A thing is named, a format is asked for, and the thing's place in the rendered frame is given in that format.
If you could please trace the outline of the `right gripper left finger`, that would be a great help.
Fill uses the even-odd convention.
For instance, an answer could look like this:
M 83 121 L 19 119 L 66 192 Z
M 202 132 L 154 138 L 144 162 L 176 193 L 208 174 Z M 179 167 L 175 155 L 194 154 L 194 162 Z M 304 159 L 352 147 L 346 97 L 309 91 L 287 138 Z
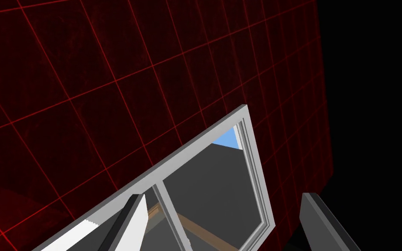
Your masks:
M 148 219 L 145 195 L 131 195 L 98 251 L 140 251 Z

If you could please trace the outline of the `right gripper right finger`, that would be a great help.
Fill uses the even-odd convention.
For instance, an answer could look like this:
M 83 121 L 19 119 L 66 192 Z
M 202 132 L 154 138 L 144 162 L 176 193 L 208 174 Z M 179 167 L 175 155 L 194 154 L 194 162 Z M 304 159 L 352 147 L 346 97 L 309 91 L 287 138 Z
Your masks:
M 302 194 L 299 220 L 311 251 L 361 251 L 318 194 Z

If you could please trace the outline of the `grey framed window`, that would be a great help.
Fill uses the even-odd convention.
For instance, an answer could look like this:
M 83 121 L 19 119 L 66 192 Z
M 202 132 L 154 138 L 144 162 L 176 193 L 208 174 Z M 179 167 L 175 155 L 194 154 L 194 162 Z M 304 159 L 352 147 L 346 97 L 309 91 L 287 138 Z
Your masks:
M 259 251 L 275 227 L 241 105 L 33 251 L 98 251 L 133 194 L 149 216 L 140 251 Z

